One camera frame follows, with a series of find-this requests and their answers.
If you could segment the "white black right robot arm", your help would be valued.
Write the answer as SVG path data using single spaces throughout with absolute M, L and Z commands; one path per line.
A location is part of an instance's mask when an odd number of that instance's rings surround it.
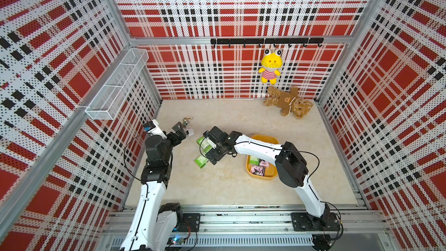
M 212 150 L 205 154 L 212 164 L 219 162 L 225 155 L 249 155 L 262 159 L 276 167 L 283 184 L 293 188 L 302 200 L 312 226 L 319 231 L 341 228 L 339 216 L 332 213 L 314 188 L 308 172 L 307 162 L 291 143 L 272 144 L 233 131 L 227 134 L 214 127 L 203 133 L 210 140 Z

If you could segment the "green tissue pack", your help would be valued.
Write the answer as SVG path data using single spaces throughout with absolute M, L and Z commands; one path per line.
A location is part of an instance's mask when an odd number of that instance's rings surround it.
M 249 157 L 249 164 L 258 166 L 260 164 L 260 159 L 255 157 L 255 156 L 250 156 Z
M 198 158 L 195 159 L 195 163 L 200 167 L 203 168 L 208 163 L 208 158 L 200 155 Z
M 196 142 L 197 142 L 197 144 L 199 146 L 205 146 L 206 145 L 206 139 L 204 137 L 200 137 Z
M 206 146 L 202 145 L 200 149 L 201 149 L 201 152 L 202 152 L 204 155 L 206 155 L 208 152 L 210 152 L 210 151 L 213 150 L 214 148 L 213 148 L 211 145 L 207 144 Z

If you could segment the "pink tissue pack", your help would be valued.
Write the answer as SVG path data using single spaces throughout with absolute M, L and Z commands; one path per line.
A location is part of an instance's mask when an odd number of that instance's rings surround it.
M 251 165 L 250 173 L 256 176 L 264 177 L 266 168 L 258 165 Z
M 268 162 L 266 162 L 265 160 L 260 159 L 259 160 L 259 166 L 261 166 L 261 167 L 269 167 L 270 164 Z

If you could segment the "pink tissue pack bottom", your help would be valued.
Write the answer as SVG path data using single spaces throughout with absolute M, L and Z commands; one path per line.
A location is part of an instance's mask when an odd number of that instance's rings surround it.
M 251 165 L 250 173 L 256 176 L 264 177 L 266 168 L 258 165 Z

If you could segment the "yellow storage tray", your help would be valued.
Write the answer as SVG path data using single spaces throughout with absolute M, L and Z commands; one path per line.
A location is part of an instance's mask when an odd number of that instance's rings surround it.
M 266 142 L 269 144 L 278 144 L 278 140 L 274 137 L 270 137 L 267 135 L 262 135 L 262 134 L 255 134 L 252 136 L 253 139 L 256 139 L 258 141 L 262 141 L 262 142 Z M 275 166 L 273 166 L 272 164 L 270 164 L 269 167 L 266 167 L 266 171 L 265 171 L 265 176 L 264 177 L 260 177 L 260 176 L 256 176 L 250 173 L 250 167 L 251 165 L 249 164 L 249 155 L 246 158 L 246 171 L 248 173 L 249 176 L 253 177 L 253 178 L 257 178 L 260 180 L 273 180 L 277 175 L 277 169 Z

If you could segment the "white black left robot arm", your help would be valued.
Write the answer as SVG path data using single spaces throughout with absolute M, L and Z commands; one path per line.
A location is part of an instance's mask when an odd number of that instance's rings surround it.
M 182 222 L 179 203 L 162 204 L 170 180 L 173 148 L 187 137 L 182 123 L 166 133 L 152 120 L 144 125 L 149 137 L 145 140 L 147 154 L 140 181 L 139 202 L 121 251 L 163 251 L 175 227 Z

